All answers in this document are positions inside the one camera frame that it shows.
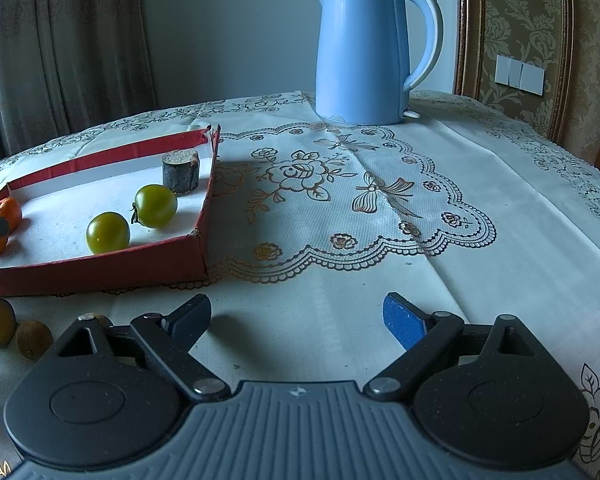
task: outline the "table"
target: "table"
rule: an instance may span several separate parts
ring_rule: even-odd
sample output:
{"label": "table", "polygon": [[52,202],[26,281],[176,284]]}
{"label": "table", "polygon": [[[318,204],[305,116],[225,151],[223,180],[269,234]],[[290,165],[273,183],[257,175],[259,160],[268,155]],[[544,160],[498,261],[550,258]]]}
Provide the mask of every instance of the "table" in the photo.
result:
{"label": "table", "polygon": [[[59,335],[84,312],[126,324],[203,292],[214,318],[191,352],[232,388],[362,386],[402,353],[382,324],[388,292],[471,323],[515,314],[592,406],[575,459],[600,478],[600,172],[469,98],[414,92],[411,106],[419,119],[370,127],[324,123],[304,92],[208,102],[0,161],[1,187],[78,155],[222,126],[208,280],[13,298],[16,314]],[[29,366],[0,349],[0,414]],[[3,470],[17,462],[5,442],[0,424]]]}

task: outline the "kettle base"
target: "kettle base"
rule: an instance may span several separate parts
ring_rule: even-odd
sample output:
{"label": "kettle base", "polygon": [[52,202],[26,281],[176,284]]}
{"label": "kettle base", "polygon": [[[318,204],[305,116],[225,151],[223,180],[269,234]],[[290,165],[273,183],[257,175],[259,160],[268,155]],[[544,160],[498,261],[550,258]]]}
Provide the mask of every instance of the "kettle base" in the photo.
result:
{"label": "kettle base", "polygon": [[318,115],[318,117],[320,117],[321,119],[323,119],[329,123],[339,124],[340,126],[392,126],[392,124],[401,124],[402,122],[404,122],[405,118],[411,118],[411,119],[419,119],[420,118],[420,114],[415,112],[414,110],[405,110],[404,116],[402,117],[402,119],[400,121],[397,121],[395,123],[383,123],[383,124],[349,123],[344,119],[344,117],[342,117],[340,115],[332,115],[331,117],[325,117],[324,115],[320,115],[317,112],[316,112],[316,115]]}

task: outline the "curtain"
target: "curtain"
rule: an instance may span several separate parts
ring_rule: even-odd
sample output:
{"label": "curtain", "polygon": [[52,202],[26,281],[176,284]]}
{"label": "curtain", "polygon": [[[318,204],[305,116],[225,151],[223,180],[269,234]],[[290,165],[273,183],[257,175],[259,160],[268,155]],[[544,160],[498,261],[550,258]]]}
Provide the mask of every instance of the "curtain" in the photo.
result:
{"label": "curtain", "polygon": [[0,158],[154,108],[140,0],[0,0]]}

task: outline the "white paper lining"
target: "white paper lining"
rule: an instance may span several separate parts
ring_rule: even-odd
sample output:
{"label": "white paper lining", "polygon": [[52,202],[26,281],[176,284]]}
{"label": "white paper lining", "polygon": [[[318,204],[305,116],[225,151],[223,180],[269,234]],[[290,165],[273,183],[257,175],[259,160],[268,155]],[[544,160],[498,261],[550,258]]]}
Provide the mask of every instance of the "white paper lining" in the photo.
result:
{"label": "white paper lining", "polygon": [[105,211],[129,221],[130,247],[190,234],[206,198],[211,170],[209,145],[197,146],[200,183],[178,197],[178,211],[161,229],[131,224],[136,192],[147,184],[162,183],[162,154],[106,164],[44,180],[11,191],[22,206],[22,222],[0,254],[0,268],[44,264],[90,256],[87,225]]}

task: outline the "green tomato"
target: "green tomato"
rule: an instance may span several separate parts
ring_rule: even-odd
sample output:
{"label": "green tomato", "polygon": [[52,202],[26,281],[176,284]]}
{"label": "green tomato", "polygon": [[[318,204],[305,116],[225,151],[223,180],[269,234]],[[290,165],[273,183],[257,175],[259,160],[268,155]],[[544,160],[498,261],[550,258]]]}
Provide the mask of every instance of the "green tomato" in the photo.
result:
{"label": "green tomato", "polygon": [[126,219],[113,211],[99,214],[87,226],[87,245],[93,254],[126,249],[130,237]]}
{"label": "green tomato", "polygon": [[178,198],[168,187],[149,184],[136,193],[131,223],[158,228],[169,223],[178,210]]}

